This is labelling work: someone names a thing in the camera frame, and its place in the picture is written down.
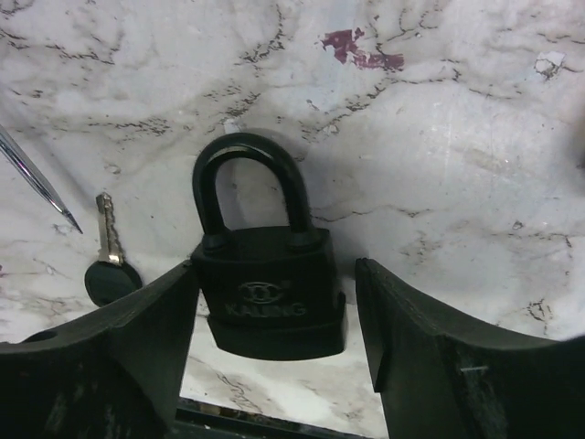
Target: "key blade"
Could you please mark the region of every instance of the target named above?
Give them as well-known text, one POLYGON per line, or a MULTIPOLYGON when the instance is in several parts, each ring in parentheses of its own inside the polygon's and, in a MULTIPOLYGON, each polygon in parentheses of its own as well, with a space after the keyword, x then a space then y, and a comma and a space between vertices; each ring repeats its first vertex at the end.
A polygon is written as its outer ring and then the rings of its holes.
POLYGON ((98 225, 100 228, 100 255, 98 260, 101 262, 122 265, 124 262, 122 247, 118 240, 118 233, 113 226, 113 202, 112 197, 103 192, 95 198, 98 206, 98 225))

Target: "pen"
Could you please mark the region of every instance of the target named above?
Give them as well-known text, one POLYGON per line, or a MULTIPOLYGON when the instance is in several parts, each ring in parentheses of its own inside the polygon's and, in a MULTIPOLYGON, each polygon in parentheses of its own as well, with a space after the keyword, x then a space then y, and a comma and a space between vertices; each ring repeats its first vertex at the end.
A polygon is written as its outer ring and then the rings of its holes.
POLYGON ((18 146, 15 140, 10 136, 8 131, 0 125, 0 149, 10 163, 20 172, 22 177, 28 182, 30 186, 44 198, 53 208, 55 208, 65 219, 71 224, 79 233, 81 231, 80 225, 77 223, 69 209, 61 200, 59 194, 47 181, 45 176, 41 174, 35 164, 28 158, 25 152, 18 146))

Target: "white marble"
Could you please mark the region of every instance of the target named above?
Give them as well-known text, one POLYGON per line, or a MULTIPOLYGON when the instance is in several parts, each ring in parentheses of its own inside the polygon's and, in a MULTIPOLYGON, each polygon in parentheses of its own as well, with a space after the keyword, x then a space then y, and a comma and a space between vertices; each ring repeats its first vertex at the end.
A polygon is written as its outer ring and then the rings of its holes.
MULTIPOLYGON (((353 260, 369 256, 502 327, 585 332, 581 2, 3 0, 0 12, 0 123, 85 230, 0 161, 3 340, 92 309, 82 278, 104 189, 146 282, 183 260, 201 236, 195 157, 234 129, 271 133, 299 160, 350 295, 353 260)), ((258 166, 228 167, 220 187, 241 201, 225 207, 230 226, 285 221, 258 166)), ((383 437, 350 313, 345 354, 284 365, 217 351, 199 319, 183 394, 383 437)))

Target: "red stain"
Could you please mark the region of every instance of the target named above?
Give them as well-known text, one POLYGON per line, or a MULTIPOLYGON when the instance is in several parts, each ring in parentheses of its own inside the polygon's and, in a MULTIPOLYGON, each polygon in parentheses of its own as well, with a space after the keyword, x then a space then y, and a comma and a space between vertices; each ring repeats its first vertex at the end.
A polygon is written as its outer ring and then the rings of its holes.
POLYGON ((365 35, 359 27, 355 31, 352 29, 337 30, 325 34, 321 40, 323 49, 331 46, 335 51, 335 59, 342 64, 347 63, 347 55, 351 53, 353 57, 351 62, 358 69, 383 69, 383 70, 400 70, 404 66, 404 57, 402 54, 387 55, 382 52, 369 53, 357 47, 357 41, 365 35))

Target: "padlock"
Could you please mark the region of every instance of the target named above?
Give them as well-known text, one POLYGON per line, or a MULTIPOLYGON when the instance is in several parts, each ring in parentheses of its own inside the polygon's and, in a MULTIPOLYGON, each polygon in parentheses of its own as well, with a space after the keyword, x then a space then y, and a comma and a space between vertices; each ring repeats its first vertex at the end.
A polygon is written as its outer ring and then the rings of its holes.
POLYGON ((333 245, 317 229, 303 177, 272 140, 234 133, 211 142, 193 171, 193 194, 204 236, 191 256, 209 307, 218 348, 253 359, 316 359, 346 344, 346 296, 339 288, 333 245), (216 176, 222 164, 248 158, 278 178, 288 226, 229 230, 216 176))

